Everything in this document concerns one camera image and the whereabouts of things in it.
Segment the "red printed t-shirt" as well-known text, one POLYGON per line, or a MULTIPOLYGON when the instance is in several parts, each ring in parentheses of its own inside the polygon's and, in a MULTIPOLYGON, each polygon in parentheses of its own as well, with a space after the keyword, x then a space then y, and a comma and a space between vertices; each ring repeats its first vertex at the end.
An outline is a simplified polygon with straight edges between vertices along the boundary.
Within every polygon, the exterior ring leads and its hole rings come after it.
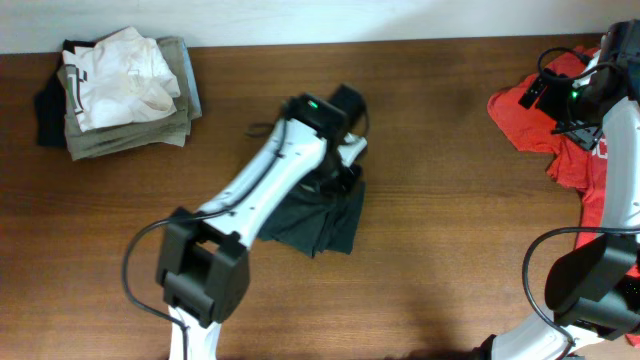
POLYGON ((581 193, 583 227, 639 225, 639 96, 635 93, 609 109, 604 135, 594 148, 584 150, 566 135, 553 135, 556 121, 540 109, 518 104, 534 83, 531 75, 521 84, 494 94, 487 105, 491 119, 520 151, 553 153, 547 173, 560 185, 581 193))

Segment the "dark green t-shirt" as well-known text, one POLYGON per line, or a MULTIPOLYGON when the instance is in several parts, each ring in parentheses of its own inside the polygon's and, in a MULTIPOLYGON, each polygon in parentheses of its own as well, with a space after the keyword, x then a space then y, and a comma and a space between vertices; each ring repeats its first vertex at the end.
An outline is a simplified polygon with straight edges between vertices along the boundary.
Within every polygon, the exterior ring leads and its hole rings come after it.
POLYGON ((288 245, 313 258, 333 251, 351 254, 364 206, 362 167, 347 170, 344 192, 321 194, 295 186, 260 228, 257 238, 288 245))

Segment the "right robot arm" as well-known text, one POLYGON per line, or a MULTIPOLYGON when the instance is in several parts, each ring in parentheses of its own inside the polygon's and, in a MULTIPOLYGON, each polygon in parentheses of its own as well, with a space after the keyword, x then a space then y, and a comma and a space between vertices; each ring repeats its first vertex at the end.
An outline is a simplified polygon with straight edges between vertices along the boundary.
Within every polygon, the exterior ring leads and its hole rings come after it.
POLYGON ((543 301, 475 359, 571 359, 588 345, 639 340, 639 23, 613 24, 596 48, 547 49, 536 67, 487 110, 518 150, 553 155, 549 175, 580 193, 581 221, 543 301))

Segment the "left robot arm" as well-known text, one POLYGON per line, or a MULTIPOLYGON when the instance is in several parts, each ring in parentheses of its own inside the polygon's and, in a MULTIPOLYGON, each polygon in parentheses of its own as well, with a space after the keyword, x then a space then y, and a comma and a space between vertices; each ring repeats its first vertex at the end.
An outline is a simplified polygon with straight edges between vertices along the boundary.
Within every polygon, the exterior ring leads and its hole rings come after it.
POLYGON ((326 100, 304 93, 283 106, 264 146, 218 195, 178 207, 163 234, 155 275, 175 322, 172 359, 213 359, 221 325, 250 283, 255 239, 289 242, 308 256, 346 251, 364 197, 364 97, 342 84, 326 100))

